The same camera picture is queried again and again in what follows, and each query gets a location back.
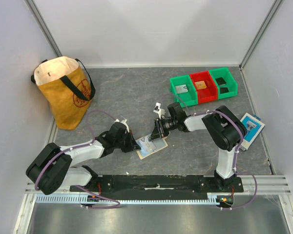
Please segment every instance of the metal plate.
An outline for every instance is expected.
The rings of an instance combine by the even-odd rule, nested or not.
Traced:
[[[249,200],[237,196],[236,205]],[[278,196],[258,196],[236,211],[200,205],[124,205],[86,210],[78,204],[36,204],[28,234],[289,234]]]

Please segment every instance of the green bin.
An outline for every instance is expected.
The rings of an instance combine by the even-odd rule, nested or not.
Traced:
[[[178,85],[186,85],[188,92],[178,94],[175,88]],[[189,75],[170,78],[170,91],[180,97],[187,106],[194,106],[199,103],[197,92]],[[179,102],[182,108],[185,108],[185,105],[178,98],[175,97],[175,101]]]
[[[218,99],[230,98],[238,95],[238,84],[228,67],[209,70],[218,88]]]

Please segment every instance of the red logo on bag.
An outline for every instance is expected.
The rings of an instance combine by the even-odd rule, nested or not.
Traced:
[[[91,93],[91,88],[89,85],[89,82],[87,79],[83,79],[78,85],[77,88],[84,94],[84,96],[89,99],[90,98],[90,93]],[[79,97],[77,97],[75,94],[73,95],[73,102],[75,106],[77,107],[83,107],[88,104],[89,101],[82,100]]]

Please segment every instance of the black bag strap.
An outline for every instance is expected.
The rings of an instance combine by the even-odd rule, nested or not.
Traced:
[[[84,67],[84,64],[78,59],[75,59],[77,62],[80,62],[82,64],[82,66]],[[85,71],[87,72],[89,79],[90,79],[90,87],[91,87],[91,92],[90,92],[90,97],[89,99],[87,99],[84,94],[73,84],[73,82],[71,82],[71,80],[67,77],[67,76],[63,76],[60,78],[60,80],[63,82],[63,84],[65,84],[78,98],[80,98],[81,100],[85,100],[85,101],[90,101],[93,99],[95,93],[96,93],[96,89],[94,88],[94,85],[92,83],[91,77],[89,75],[89,72],[87,71],[87,69],[84,67]]]

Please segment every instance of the small white object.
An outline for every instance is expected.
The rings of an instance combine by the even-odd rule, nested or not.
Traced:
[[[126,126],[126,128],[127,128],[127,131],[129,132],[129,126],[128,126],[128,124],[127,124],[127,119],[126,119],[126,118],[124,118],[124,119],[121,121],[121,123],[122,123],[123,125],[125,125],[125,126]]]
[[[177,94],[183,94],[188,92],[188,88],[185,84],[175,86]]]
[[[153,109],[153,112],[154,112],[154,113],[157,113],[157,114],[158,114],[158,117],[159,117],[160,119],[162,119],[162,116],[165,115],[165,110],[164,110],[164,109],[161,109],[161,104],[160,104],[159,102],[157,102],[157,103],[155,104],[155,107],[154,107],[154,109]]]
[[[232,170],[234,150],[235,146],[231,151],[218,148],[218,165],[216,167],[216,172],[223,179],[227,179],[234,174]]]

